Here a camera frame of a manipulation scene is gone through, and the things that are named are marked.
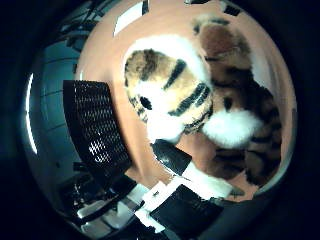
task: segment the stuffed tiger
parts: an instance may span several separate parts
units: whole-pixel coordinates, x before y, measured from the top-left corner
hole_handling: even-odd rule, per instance
[[[214,114],[202,129],[220,146],[214,158],[214,174],[229,179],[246,170],[248,182],[262,186],[281,161],[281,122],[277,105],[271,93],[254,81],[250,48],[244,36],[231,29],[227,20],[211,14],[200,15],[193,21],[193,30],[205,52],[204,59],[217,96],[213,97]],[[251,125],[255,126],[254,134],[244,139],[249,141],[242,142],[242,146],[237,142],[229,144],[229,136],[219,139],[215,135],[215,132],[224,131],[223,126],[230,134],[235,133],[238,129],[230,126],[234,120],[232,115],[239,111],[254,113],[261,121]],[[221,123],[219,114],[230,122]]]
[[[160,35],[137,40],[124,57],[125,88],[151,143],[177,143],[212,114],[210,75],[186,39]]]

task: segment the black stripe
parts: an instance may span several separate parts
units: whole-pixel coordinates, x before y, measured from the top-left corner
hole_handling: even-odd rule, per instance
[[[217,61],[219,61],[219,58],[215,58],[215,57],[204,57],[204,60],[206,60],[207,62],[217,62]]]
[[[138,115],[140,116],[141,114],[143,114],[145,111],[144,111],[144,109],[143,108],[139,108],[138,109]]]
[[[220,87],[220,88],[235,88],[235,89],[239,89],[239,86],[233,84],[233,83],[227,83],[227,84],[223,84],[218,82],[217,80],[215,80],[214,78],[211,79],[212,82],[214,83],[215,87]]]
[[[265,153],[257,152],[254,150],[247,150],[247,152],[255,154],[257,157],[259,157],[261,159],[261,161],[264,164],[266,164],[268,162],[268,157]]]
[[[244,160],[244,155],[236,154],[236,155],[220,155],[219,153],[216,155],[216,157],[220,158],[222,161],[228,161],[228,162],[237,162]]]
[[[279,122],[271,124],[271,128],[274,131],[281,129],[281,127],[282,127],[282,125]]]
[[[251,141],[255,143],[267,143],[271,140],[272,135],[268,135],[266,137],[252,137]]]
[[[133,105],[133,106],[136,106],[138,101],[136,98],[129,98],[129,102]]]
[[[201,96],[198,98],[198,100],[196,102],[196,107],[199,107],[199,106],[201,106],[202,103],[204,103],[204,101],[209,96],[209,93],[210,93],[210,88],[206,87],[204,89],[204,91],[202,92]]]
[[[125,81],[124,81],[124,85],[126,86],[126,87],[128,87],[128,78],[127,77],[125,77]]]
[[[276,107],[272,108],[265,116],[265,121],[270,122],[272,118],[278,117],[279,116],[279,111]]]
[[[235,165],[224,165],[223,168],[225,170],[233,170],[233,171],[237,171],[237,172],[242,172],[244,170],[244,167],[239,167],[239,166],[235,166]]]
[[[143,67],[140,79],[141,81],[147,81],[150,75],[156,70],[156,53],[153,50],[144,51],[144,59],[146,65]]]
[[[221,24],[221,25],[228,25],[230,23],[228,20],[225,20],[223,18],[211,19],[211,22],[218,23],[218,24]]]
[[[281,142],[277,143],[277,142],[273,142],[271,145],[271,149],[279,149],[281,148]]]
[[[191,104],[194,103],[194,101],[199,97],[203,89],[206,87],[207,86],[204,83],[199,83],[196,89],[193,91],[193,93],[189,97],[184,99],[176,110],[170,111],[169,115],[181,116],[185,111],[187,111]]]
[[[199,123],[203,122],[203,120],[207,117],[207,116],[211,116],[212,115],[212,112],[213,112],[213,109],[212,109],[212,105],[210,106],[209,110],[207,112],[205,112],[201,118],[199,118],[197,121],[193,122],[193,123],[190,123],[190,124],[186,124],[185,125],[185,128],[188,129],[188,128],[193,128],[195,127],[196,125],[198,125]]]
[[[183,61],[181,59],[177,60],[176,66],[174,67],[174,69],[173,69],[173,71],[171,73],[171,76],[169,77],[167,83],[162,88],[163,90],[166,90],[167,88],[169,88],[174,83],[174,81],[183,72],[183,70],[185,69],[186,65],[187,64],[185,63],[185,61]]]

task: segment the plush toy head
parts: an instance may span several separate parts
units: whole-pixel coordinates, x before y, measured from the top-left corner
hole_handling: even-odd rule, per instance
[[[192,24],[215,85],[213,114],[202,131],[220,147],[243,148],[262,125],[247,108],[246,85],[253,81],[248,44],[215,15],[200,15]]]
[[[179,141],[197,131],[212,113],[212,85],[193,46],[177,35],[136,41],[124,59],[129,101],[147,123],[151,142]]]
[[[212,80],[217,84],[242,81],[234,69],[251,68],[250,48],[244,36],[231,28],[229,21],[213,14],[200,15],[192,25],[205,51],[204,57],[209,64]]]

